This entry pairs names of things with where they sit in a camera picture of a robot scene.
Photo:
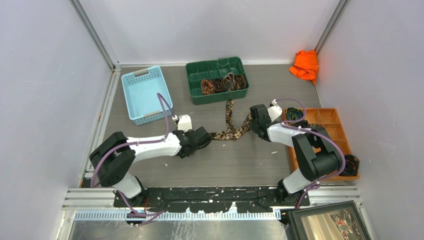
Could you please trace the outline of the brown floral tie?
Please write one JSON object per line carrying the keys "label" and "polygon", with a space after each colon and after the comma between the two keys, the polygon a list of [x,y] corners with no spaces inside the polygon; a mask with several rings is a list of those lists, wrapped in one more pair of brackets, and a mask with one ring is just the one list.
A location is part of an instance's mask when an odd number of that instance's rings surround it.
{"label": "brown floral tie", "polygon": [[234,127],[233,107],[234,101],[227,100],[225,104],[226,130],[209,132],[208,134],[213,141],[236,141],[251,130],[249,123],[252,120],[252,115],[250,113],[247,115],[241,126]]}

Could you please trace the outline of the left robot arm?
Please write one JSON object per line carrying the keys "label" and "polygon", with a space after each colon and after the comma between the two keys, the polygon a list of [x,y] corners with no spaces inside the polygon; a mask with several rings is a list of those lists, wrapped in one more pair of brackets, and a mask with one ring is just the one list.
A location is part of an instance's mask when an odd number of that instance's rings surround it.
{"label": "left robot arm", "polygon": [[191,157],[211,141],[204,127],[143,138],[126,137],[117,131],[89,155],[89,160],[94,167],[93,175],[102,187],[115,188],[138,207],[145,202],[146,193],[139,179],[129,173],[134,163],[163,156]]}

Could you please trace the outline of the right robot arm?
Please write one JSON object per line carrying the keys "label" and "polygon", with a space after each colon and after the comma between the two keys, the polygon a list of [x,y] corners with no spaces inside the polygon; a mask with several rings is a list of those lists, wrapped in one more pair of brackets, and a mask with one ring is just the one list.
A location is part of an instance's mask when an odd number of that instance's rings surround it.
{"label": "right robot arm", "polygon": [[343,152],[324,127],[302,128],[279,122],[283,110],[277,104],[270,107],[258,104],[249,110],[249,128],[259,138],[294,149],[298,168],[280,180],[276,188],[281,204],[291,205],[298,193],[318,187],[321,180],[344,170],[346,161]]}

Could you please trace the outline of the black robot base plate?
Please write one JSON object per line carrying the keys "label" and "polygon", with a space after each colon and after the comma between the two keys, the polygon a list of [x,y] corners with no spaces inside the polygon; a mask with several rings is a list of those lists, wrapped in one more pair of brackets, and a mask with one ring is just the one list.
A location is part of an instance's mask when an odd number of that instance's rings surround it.
{"label": "black robot base plate", "polygon": [[275,186],[150,187],[128,200],[134,209],[168,213],[268,213],[277,207],[310,205],[308,195],[297,192],[283,197]]}

